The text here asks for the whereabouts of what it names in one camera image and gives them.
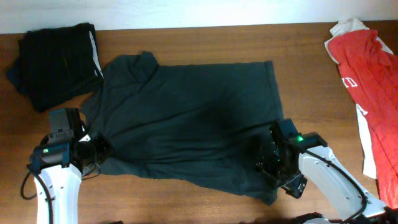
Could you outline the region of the folded black garment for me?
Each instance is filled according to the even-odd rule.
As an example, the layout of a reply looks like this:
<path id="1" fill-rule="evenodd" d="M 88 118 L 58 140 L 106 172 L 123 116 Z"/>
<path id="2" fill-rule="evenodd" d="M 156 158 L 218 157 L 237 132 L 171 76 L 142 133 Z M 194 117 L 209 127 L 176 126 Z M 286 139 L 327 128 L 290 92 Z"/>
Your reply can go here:
<path id="1" fill-rule="evenodd" d="M 6 77 L 29 97 L 36 111 L 101 88 L 103 72 L 93 24 L 28 31 L 18 44 L 19 57 Z"/>

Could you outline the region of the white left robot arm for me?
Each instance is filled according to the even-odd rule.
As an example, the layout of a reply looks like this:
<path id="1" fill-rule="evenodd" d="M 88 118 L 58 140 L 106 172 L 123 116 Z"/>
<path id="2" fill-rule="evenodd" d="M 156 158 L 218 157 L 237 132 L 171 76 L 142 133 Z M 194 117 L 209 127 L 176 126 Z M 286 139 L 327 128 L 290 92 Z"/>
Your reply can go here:
<path id="1" fill-rule="evenodd" d="M 78 194 L 113 151 L 99 133 L 89 133 L 77 108 L 49 113 L 50 134 L 30 155 L 27 168 L 37 191 L 37 223 L 78 223 Z"/>

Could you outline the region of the red and white garment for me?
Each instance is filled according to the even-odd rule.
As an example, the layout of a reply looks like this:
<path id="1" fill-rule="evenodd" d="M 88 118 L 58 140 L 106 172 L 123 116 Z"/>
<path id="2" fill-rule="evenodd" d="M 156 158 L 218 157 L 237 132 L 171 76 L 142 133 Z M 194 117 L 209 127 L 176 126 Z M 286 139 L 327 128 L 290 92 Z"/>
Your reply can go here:
<path id="1" fill-rule="evenodd" d="M 358 19 L 339 21 L 325 48 L 353 99 L 363 148 L 363 174 L 397 208 L 397 55 Z"/>

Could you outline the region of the dark green t-shirt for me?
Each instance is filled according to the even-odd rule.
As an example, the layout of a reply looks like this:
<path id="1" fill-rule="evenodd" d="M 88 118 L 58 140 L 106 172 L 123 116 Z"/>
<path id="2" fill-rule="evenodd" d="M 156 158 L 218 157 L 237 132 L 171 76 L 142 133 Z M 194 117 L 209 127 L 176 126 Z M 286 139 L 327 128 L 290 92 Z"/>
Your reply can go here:
<path id="1" fill-rule="evenodd" d="M 161 65 L 151 52 L 121 55 L 81 106 L 114 147 L 106 175 L 180 179 L 272 204 L 277 188 L 255 170 L 284 117 L 271 61 Z"/>

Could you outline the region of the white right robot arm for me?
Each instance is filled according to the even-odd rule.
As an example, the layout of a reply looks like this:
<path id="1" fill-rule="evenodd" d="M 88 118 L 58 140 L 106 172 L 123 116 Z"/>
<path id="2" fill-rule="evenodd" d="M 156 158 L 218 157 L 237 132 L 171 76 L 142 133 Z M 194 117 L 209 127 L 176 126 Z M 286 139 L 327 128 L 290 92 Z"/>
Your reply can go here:
<path id="1" fill-rule="evenodd" d="M 256 171 L 273 188 L 300 198 L 311 180 L 332 204 L 340 223 L 397 223 L 397 209 L 367 191 L 315 132 L 302 134 L 291 119 L 268 126 L 271 137 L 260 148 Z"/>

